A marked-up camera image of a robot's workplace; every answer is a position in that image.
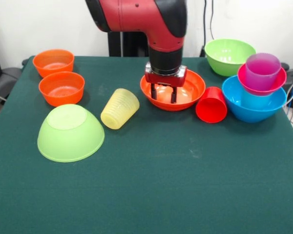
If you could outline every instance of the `light green bowl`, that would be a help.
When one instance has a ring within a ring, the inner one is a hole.
[[[85,108],[62,105],[53,109],[38,135],[38,149],[55,162],[75,162],[94,154],[103,144],[104,129]]]
[[[216,39],[205,46],[207,60],[215,73],[225,77],[234,76],[255,49],[240,40]]]

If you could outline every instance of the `blue bowl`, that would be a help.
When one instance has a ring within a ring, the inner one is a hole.
[[[266,96],[257,96],[250,94],[244,88],[241,95],[241,106],[251,110],[265,110],[271,102],[272,94]]]
[[[238,76],[233,76],[225,80],[222,91],[229,109],[235,117],[247,123],[263,121],[275,114],[287,100],[287,95],[283,88],[272,93],[270,101],[262,110],[255,110],[241,106],[241,97],[244,92]]]

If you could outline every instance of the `stacked bowls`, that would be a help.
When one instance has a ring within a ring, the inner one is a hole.
[[[271,54],[251,55],[237,76],[222,86],[226,102],[233,114],[245,122],[259,122],[272,116],[286,102],[281,88],[287,75],[279,59]]]

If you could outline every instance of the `plastic bowl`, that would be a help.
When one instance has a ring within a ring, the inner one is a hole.
[[[100,122],[79,105],[53,109],[38,135],[38,149],[56,162],[75,162],[94,154],[103,144],[104,129]]]
[[[165,111],[181,111],[196,103],[205,92],[206,86],[197,73],[188,70],[184,86],[177,88],[177,102],[174,104],[170,103],[172,88],[169,86],[155,85],[157,100],[152,99],[151,84],[146,81],[145,76],[141,79],[140,88],[156,107]]]
[[[226,79],[222,85],[222,91],[225,96],[227,106],[241,121],[248,123],[256,123],[263,121],[274,115],[287,100],[287,95],[283,88],[280,88],[272,94],[270,102],[263,110],[253,110],[241,106],[241,96],[243,87],[237,76]]]
[[[56,72],[72,72],[74,55],[67,50],[47,50],[33,59],[35,68],[43,78]]]
[[[272,87],[268,90],[255,90],[255,89],[249,88],[246,85],[246,65],[245,64],[243,64],[240,67],[240,69],[238,71],[238,78],[239,78],[239,81],[241,82],[242,86],[249,93],[251,93],[253,95],[257,95],[257,96],[266,96],[266,95],[272,94],[273,92],[277,91],[285,84],[285,82],[287,81],[287,73],[283,68],[281,68]]]
[[[73,72],[53,73],[40,81],[39,90],[51,106],[76,104],[83,98],[84,78]]]
[[[240,66],[256,51],[240,40],[216,39],[207,43],[205,53],[215,73],[230,77],[236,75]]]
[[[271,98],[272,94],[257,96],[242,89],[241,105],[252,110],[263,110],[266,108]]]

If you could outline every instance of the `bowl rim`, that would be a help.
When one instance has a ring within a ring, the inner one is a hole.
[[[271,54],[271,53],[265,53],[265,52],[260,52],[260,53],[256,53],[256,54],[254,54],[254,55],[249,56],[249,58],[248,58],[248,59],[246,60],[246,62],[245,62],[245,67],[249,70],[249,72],[252,73],[252,74],[257,75],[256,72],[254,72],[254,71],[250,68],[250,64],[249,64],[249,63],[250,63],[250,59],[252,59],[252,58],[255,57],[255,56],[261,56],[261,55],[263,55],[263,56],[264,56],[264,55],[266,55],[266,56],[270,56],[270,57],[272,57],[273,59],[275,59],[275,60],[278,62],[278,69],[277,69],[277,71],[275,71],[275,72],[272,73],[272,74],[267,74],[267,75],[258,74],[258,75],[261,76],[261,77],[269,77],[269,76],[271,76],[271,75],[279,74],[280,69],[282,68],[280,59],[279,59],[277,56],[275,56],[275,55],[273,55],[273,54]]]
[[[243,64],[243,62],[239,62],[239,63],[237,63],[237,62],[223,62],[223,61],[220,61],[219,59],[217,59],[217,58],[211,56],[211,55],[208,53],[209,46],[210,46],[214,41],[218,41],[218,40],[231,40],[231,41],[241,42],[241,43],[243,43],[243,44],[249,46],[251,49],[253,49],[253,50],[254,50],[254,54],[256,54],[256,50],[255,50],[255,48],[254,48],[252,45],[250,45],[249,43],[247,43],[247,42],[245,42],[245,41],[243,41],[243,40],[232,39],[232,38],[217,38],[217,39],[214,39],[214,40],[209,41],[209,42],[205,45],[205,53],[206,53],[206,55],[207,55],[208,57],[210,57],[211,59],[216,60],[217,62],[220,62],[220,63],[223,63],[223,64],[230,64],[230,65],[241,65],[241,64]]]
[[[40,66],[37,65],[37,63],[36,63],[37,61],[36,61],[36,60],[38,59],[38,57],[40,57],[40,56],[43,55],[44,53],[48,53],[48,52],[51,52],[51,51],[61,51],[61,52],[66,52],[66,53],[68,53],[70,56],[73,57],[73,59],[72,59],[68,64],[66,64],[66,65],[63,66],[63,67],[67,67],[67,66],[71,65],[71,64],[74,62],[74,60],[75,60],[75,56],[74,56],[74,54],[73,54],[72,52],[68,51],[68,50],[64,50],[64,49],[50,49],[50,50],[42,51],[42,52],[40,52],[40,53],[38,53],[37,55],[34,56],[34,58],[33,58],[33,64],[34,64],[34,66],[35,66],[36,68],[38,68],[38,69],[44,69],[44,70],[47,70],[47,71],[54,71],[54,70],[59,70],[59,69],[63,68],[63,67],[61,67],[61,68],[43,68],[43,67],[40,67]]]
[[[53,76],[53,75],[63,74],[63,73],[77,75],[77,76],[78,76],[79,78],[81,78],[81,80],[83,81],[83,85],[82,85],[82,87],[81,87],[79,90],[77,90],[76,92],[74,92],[74,93],[72,93],[72,94],[70,94],[70,95],[65,95],[65,96],[62,96],[62,97],[56,97],[56,98],[67,98],[67,97],[71,97],[71,96],[75,95],[76,93],[78,93],[80,90],[83,90],[83,89],[84,89],[85,80],[84,80],[83,76],[79,75],[79,74],[76,73],[76,72],[67,72],[67,71],[64,71],[64,72],[55,72],[55,73],[51,73],[51,74],[47,75],[45,78],[43,78],[43,79],[39,82],[39,85],[38,85],[38,88],[39,88],[40,93],[41,93],[42,95],[48,97],[48,98],[55,98],[55,96],[52,96],[52,95],[49,95],[49,94],[43,92],[43,91],[41,90],[41,85],[42,85],[42,83],[46,82],[46,81],[48,80],[49,77],[51,77],[51,76]]]
[[[142,78],[141,78],[141,80],[140,80],[140,90],[142,91],[142,93],[151,101],[154,101],[155,103],[159,103],[160,105],[162,105],[162,104],[165,104],[165,105],[170,105],[171,107],[172,106],[180,106],[180,105],[189,105],[189,104],[193,104],[193,103],[195,103],[195,102],[197,102],[202,96],[203,96],[203,94],[204,94],[204,92],[206,91],[206,83],[205,83],[205,81],[204,81],[204,79],[197,73],[197,72],[194,72],[194,71],[192,71],[192,70],[190,70],[190,69],[187,69],[188,70],[188,72],[190,71],[190,72],[193,72],[193,73],[195,73],[195,74],[197,74],[198,76],[199,76],[199,78],[200,78],[200,80],[202,80],[202,82],[203,82],[203,84],[204,84],[204,89],[203,89],[203,92],[202,92],[202,94],[201,95],[199,95],[199,97],[197,97],[195,100],[192,100],[192,101],[190,101],[190,102],[187,102],[187,103],[165,103],[165,102],[160,102],[160,101],[158,101],[158,100],[154,100],[154,99],[152,99],[152,97],[149,97],[145,92],[144,92],[144,90],[142,89],[142,82],[143,82],[143,80],[145,79],[145,76],[143,75],[142,76]]]
[[[235,105],[235,106],[238,106],[238,107],[240,107],[240,108],[242,108],[242,109],[245,109],[245,110],[248,110],[248,111],[253,111],[253,112],[270,112],[270,111],[276,111],[276,110],[282,108],[282,107],[284,106],[284,104],[286,103],[286,101],[287,101],[287,94],[286,94],[286,92],[284,91],[283,88],[279,88],[276,92],[278,92],[279,90],[280,90],[280,92],[282,92],[282,94],[283,94],[283,96],[284,96],[284,101],[283,101],[282,105],[280,105],[278,108],[273,108],[273,109],[270,109],[270,110],[254,110],[254,109],[246,108],[246,107],[241,106],[241,105],[239,106],[239,105],[237,105],[235,102],[231,101],[231,100],[227,97],[226,92],[224,92],[224,86],[226,85],[226,83],[227,83],[230,79],[234,79],[234,78],[236,78],[236,79],[238,80],[239,84],[242,86],[242,84],[240,83],[240,81],[239,81],[239,79],[238,79],[238,75],[235,75],[235,76],[232,76],[232,77],[227,78],[227,79],[223,82],[223,84],[222,84],[222,86],[221,86],[221,90],[222,90],[222,92],[223,92],[223,94],[224,94],[225,99],[228,100],[229,102],[231,102],[231,103],[232,103],[233,105]]]
[[[240,76],[239,76],[240,70],[241,70],[244,66],[245,66],[245,68],[246,68],[246,63],[242,64],[242,66],[241,66],[241,67],[239,68],[239,70],[238,70],[238,74],[237,74],[237,76],[238,76],[238,80],[239,80],[239,82],[241,83],[241,85],[243,86],[243,88],[245,88],[249,93],[251,93],[251,94],[253,94],[253,95],[256,95],[256,94],[254,94],[254,93],[260,94],[260,96],[266,96],[266,95],[268,95],[268,94],[272,94],[273,92],[275,92],[275,91],[277,91],[278,89],[280,89],[280,88],[285,84],[285,82],[287,81],[287,72],[284,70],[283,67],[281,67],[281,69],[279,70],[277,76],[279,75],[279,73],[282,73],[283,76],[284,76],[284,80],[282,81],[282,83],[281,83],[279,86],[277,86],[277,87],[274,88],[274,89],[270,89],[270,90],[266,90],[266,91],[260,91],[260,90],[252,89],[252,88],[246,86],[246,84],[243,83],[243,82],[241,81],[241,78],[240,78]]]

